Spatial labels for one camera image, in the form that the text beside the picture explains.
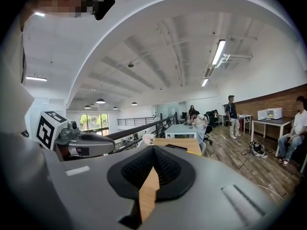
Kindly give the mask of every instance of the white t-shirt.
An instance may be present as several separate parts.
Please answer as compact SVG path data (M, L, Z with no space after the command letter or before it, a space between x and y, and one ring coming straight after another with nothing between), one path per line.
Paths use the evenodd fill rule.
M0 45L0 132L20 134L26 130L24 116L34 98L21 84L23 33L17 17Z
M192 120L195 124L195 128L197 128L198 130L203 130L207 127L204 118L207 119L207 117L205 117L204 115L198 114L197 117Z
M304 110L302 113L297 113L294 118L295 133L298 134L302 131L303 127L307 127L307 111Z

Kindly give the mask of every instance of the microwave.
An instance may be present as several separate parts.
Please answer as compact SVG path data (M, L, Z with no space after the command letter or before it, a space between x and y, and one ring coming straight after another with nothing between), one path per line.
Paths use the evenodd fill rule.
M265 110L258 111L258 120L270 118L270 119L279 119L283 117L282 108L269 108Z

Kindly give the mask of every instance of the tabletop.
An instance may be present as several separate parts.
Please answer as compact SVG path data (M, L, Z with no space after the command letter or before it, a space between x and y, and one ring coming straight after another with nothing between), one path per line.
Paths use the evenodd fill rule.
M191 133L196 132L196 128L190 128L189 125L172 125L170 128L168 128L165 133Z
M262 120L253 120L253 121L264 122L264 123L273 124L273 125L283 125L285 123L292 121L293 119L294 119L293 117L282 117L279 119L271 119L271 120L262 119Z
M187 139L165 139L156 138L154 144L157 146L165 146L167 144L172 144L175 146L185 147L188 151L194 153L201 153L201 149L198 145L197 139L187 138ZM139 201L142 221L150 215L155 205L155 192L159 189L159 179L157 172L153 168L146 181L144 182L142 188L139 191Z
M252 117L253 115L240 114L239 117Z

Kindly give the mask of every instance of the desk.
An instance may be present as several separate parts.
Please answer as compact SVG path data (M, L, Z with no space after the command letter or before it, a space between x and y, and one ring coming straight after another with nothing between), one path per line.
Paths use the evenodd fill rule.
M224 126L224 117L225 117L225 123L226 123L226 114L219 114L219 117L222 117L222 124Z
M292 117L282 117L280 119L271 119L271 120L252 120L251 124L251 138L250 141L252 142L254 140L254 123L258 124L264 124L264 132L263 132L263 138L265 138L265 131L266 131L266 125L273 125L273 126L279 126L280 132L279 132L279 138L283 136L283 127L292 123L293 118ZM277 151L275 156L278 156L279 146L277 146Z
M165 146L167 144L172 144L175 146L185 147L190 152L201 154L201 149L198 145L197 139L165 139L156 138L154 144L157 146ZM144 182L142 188L139 191L140 199L140 210L142 221L150 215L155 207L155 192L159 189L159 179L157 172L154 168L150 171L146 181Z
M250 132L250 123L251 123L251 117L253 115L239 115L239 118L244 119L244 129L243 129L243 135L245 135L245 123L249 123L249 132Z
M172 125L165 131L165 138L175 138L175 135L194 135L196 138L196 128L189 125Z

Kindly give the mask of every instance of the window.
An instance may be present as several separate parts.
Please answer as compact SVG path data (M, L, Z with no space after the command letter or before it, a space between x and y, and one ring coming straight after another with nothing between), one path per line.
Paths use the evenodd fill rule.
M109 134L109 121L107 114L79 114L80 130L95 132L102 136Z

